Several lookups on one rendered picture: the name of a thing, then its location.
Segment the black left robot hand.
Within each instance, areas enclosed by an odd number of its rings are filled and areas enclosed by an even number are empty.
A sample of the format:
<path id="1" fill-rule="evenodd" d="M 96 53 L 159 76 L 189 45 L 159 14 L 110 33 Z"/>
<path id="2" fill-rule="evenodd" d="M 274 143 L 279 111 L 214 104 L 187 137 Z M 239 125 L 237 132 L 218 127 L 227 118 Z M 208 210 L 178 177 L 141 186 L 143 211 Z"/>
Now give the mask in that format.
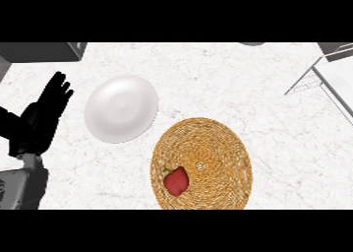
<path id="1" fill-rule="evenodd" d="M 29 103 L 20 115 L 0 106 L 0 137 L 9 141 L 10 157 L 22 154 L 38 156 L 45 152 L 72 93 L 65 75 L 56 72 L 38 100 Z"/>

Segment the red tomato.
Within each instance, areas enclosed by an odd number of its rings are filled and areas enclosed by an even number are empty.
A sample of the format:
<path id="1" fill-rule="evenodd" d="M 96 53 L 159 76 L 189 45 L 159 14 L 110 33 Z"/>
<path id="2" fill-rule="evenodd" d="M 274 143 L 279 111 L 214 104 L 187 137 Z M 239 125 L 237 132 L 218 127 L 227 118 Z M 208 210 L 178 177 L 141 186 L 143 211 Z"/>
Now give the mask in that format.
<path id="1" fill-rule="evenodd" d="M 162 185 L 171 196 L 177 197 L 189 187 L 189 176 L 186 170 L 178 166 L 164 177 Z"/>

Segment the round woven straw placemat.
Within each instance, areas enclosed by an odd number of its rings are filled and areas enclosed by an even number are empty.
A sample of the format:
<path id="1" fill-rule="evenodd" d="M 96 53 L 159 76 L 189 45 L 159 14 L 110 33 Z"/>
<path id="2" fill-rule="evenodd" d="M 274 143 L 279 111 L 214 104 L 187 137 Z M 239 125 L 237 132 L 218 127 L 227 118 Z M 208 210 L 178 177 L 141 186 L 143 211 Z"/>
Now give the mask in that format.
<path id="1" fill-rule="evenodd" d="M 172 196 L 164 178 L 181 166 L 187 189 Z M 164 132 L 152 150 L 149 181 L 162 209 L 245 207 L 251 194 L 251 162 L 243 144 L 229 128 L 209 118 L 187 118 Z"/>

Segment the white oval plate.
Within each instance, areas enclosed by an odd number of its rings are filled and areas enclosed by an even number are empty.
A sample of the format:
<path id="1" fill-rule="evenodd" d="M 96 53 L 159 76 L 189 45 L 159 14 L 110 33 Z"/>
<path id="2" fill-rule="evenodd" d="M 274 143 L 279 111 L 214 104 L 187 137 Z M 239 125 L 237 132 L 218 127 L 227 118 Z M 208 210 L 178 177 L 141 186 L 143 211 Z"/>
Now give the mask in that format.
<path id="1" fill-rule="evenodd" d="M 138 76 L 119 76 L 90 94 L 84 123 L 91 136 L 118 144 L 134 139 L 149 128 L 158 111 L 158 95 L 149 81 Z"/>

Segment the dark grey appliance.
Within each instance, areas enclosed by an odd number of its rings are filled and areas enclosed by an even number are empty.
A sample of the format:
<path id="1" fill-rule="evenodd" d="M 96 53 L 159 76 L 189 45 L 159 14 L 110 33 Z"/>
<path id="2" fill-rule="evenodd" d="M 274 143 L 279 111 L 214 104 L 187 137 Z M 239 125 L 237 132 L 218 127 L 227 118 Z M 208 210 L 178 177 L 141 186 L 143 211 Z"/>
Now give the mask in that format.
<path id="1" fill-rule="evenodd" d="M 85 42 L 0 42 L 0 82 L 13 63 L 75 62 Z"/>

